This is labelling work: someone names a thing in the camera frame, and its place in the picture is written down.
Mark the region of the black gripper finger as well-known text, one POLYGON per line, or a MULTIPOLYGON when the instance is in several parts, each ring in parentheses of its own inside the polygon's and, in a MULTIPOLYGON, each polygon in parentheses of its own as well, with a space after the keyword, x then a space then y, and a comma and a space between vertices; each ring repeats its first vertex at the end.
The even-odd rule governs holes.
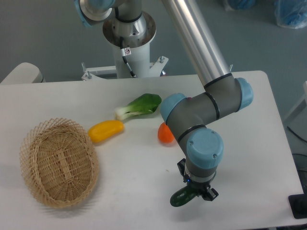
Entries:
POLYGON ((187 182, 187 180, 186 180, 186 178, 185 178, 185 163, 186 163, 186 159, 185 159, 185 158, 183 158, 181 161, 179 161, 179 162, 177 163, 177 166, 178 166, 180 175, 182 176, 183 182, 184 182, 184 183, 187 182))
POLYGON ((200 196, 205 201, 213 201, 217 198, 219 193, 214 189, 210 187, 206 187, 200 191, 200 196))

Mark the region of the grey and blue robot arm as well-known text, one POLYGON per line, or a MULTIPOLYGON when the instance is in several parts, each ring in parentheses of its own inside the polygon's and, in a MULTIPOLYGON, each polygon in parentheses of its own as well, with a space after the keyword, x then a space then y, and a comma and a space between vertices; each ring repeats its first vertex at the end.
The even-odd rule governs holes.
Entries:
MULTIPOLYGON (((249 106, 253 90, 245 79, 233 77, 196 1, 165 0, 163 4, 204 86, 198 96, 173 94, 160 106, 165 124, 185 154, 178 168, 186 186, 170 198, 171 205, 179 207, 197 196, 209 201, 218 196, 210 183, 223 157, 224 143, 207 125, 249 106)), ((118 78, 154 75, 149 44, 156 27, 141 1, 76 0, 74 5, 84 26, 103 24, 118 78)))

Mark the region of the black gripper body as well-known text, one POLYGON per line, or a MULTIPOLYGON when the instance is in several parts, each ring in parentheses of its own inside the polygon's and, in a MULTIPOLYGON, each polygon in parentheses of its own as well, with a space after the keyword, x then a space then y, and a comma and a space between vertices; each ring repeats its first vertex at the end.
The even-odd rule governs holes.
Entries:
POLYGON ((197 177, 191 173, 184 173, 184 182, 195 189, 206 191, 211 187, 211 182, 215 178, 216 172, 207 177, 197 177))

